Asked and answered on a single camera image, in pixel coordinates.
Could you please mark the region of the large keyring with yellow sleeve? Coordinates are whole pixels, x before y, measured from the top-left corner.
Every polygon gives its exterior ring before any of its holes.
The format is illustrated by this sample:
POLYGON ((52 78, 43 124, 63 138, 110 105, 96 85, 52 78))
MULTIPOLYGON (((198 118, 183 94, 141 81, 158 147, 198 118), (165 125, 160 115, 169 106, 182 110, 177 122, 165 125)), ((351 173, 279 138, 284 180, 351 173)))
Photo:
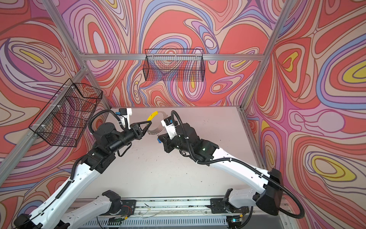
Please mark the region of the large keyring with yellow sleeve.
POLYGON ((168 115, 164 111, 155 111, 149 117, 148 121, 152 122, 152 125, 149 127, 147 133, 149 135, 157 135, 164 130, 163 124, 161 123, 162 119, 167 118, 168 115))

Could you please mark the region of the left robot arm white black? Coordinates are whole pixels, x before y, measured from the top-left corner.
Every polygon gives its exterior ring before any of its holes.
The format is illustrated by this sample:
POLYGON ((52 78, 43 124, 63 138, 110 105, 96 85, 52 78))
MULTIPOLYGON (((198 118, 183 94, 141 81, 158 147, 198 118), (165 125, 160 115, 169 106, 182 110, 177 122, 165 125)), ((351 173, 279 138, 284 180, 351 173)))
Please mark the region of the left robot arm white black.
POLYGON ((130 108, 103 110, 91 117, 89 132, 95 143, 92 149, 78 158, 69 178, 43 204, 30 214, 18 216, 16 229, 78 229, 102 214, 117 214, 122 208, 121 197, 108 190, 96 200, 67 212, 73 202, 116 159, 122 157, 120 149, 129 149, 134 140, 142 139, 151 126, 151 120, 130 123, 130 108))

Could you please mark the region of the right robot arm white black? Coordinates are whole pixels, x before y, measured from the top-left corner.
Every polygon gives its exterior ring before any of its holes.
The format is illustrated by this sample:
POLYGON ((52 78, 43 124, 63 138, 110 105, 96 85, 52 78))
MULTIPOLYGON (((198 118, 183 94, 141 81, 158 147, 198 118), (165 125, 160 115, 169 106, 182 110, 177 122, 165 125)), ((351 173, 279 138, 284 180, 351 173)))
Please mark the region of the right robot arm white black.
POLYGON ((302 219, 305 210, 298 198, 284 186, 282 173, 252 166, 226 152, 217 144, 201 139, 195 129, 183 123, 176 111, 162 120, 166 133, 158 136, 166 153, 179 150, 183 157, 195 164, 220 169, 246 183, 247 189, 228 189, 222 200, 226 211, 241 207, 258 207, 261 211, 277 216, 285 215, 302 219))

